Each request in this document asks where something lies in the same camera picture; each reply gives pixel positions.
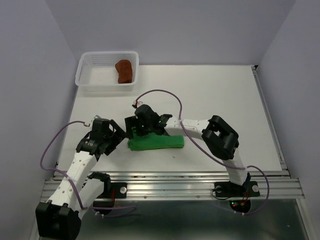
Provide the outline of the green towel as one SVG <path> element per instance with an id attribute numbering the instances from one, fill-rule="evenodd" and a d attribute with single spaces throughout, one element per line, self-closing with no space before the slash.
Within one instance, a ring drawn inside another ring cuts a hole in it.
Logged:
<path id="1" fill-rule="evenodd" d="M 148 133 L 138 136 L 136 128 L 132 128 L 133 139 L 127 141 L 131 151 L 151 151 L 161 149 L 182 149 L 185 146 L 184 137 L 181 135 L 166 136 Z"/>

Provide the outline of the brown towel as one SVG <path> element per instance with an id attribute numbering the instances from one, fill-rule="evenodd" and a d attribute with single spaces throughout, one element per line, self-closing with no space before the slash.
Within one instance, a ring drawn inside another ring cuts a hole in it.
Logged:
<path id="1" fill-rule="evenodd" d="M 132 64 L 129 60 L 122 59 L 116 63 L 115 69 L 118 73 L 119 84 L 130 84 L 133 80 Z"/>

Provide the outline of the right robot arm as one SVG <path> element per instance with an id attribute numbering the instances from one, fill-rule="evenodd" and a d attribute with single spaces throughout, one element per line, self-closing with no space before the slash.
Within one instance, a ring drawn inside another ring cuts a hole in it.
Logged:
<path id="1" fill-rule="evenodd" d="M 220 116 L 213 115 L 209 120 L 180 119 L 171 114 L 159 115 L 149 105 L 142 104 L 124 121 L 129 139 L 153 133 L 202 140 L 211 152 L 208 156 L 221 160 L 219 163 L 226 168 L 231 192 L 242 195 L 248 190 L 251 176 L 240 156 L 239 135 Z"/>

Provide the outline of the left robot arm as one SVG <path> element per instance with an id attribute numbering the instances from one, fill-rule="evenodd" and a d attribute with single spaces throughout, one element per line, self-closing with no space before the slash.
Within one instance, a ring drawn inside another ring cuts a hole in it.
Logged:
<path id="1" fill-rule="evenodd" d="M 69 169 L 55 192 L 35 210 L 40 237 L 75 240 L 82 218 L 89 209 L 108 216 L 115 199 L 127 196 L 127 183 L 111 182 L 109 174 L 93 172 L 102 155 L 108 156 L 126 138 L 126 132 L 114 121 L 95 117 L 90 131 L 78 143 Z"/>

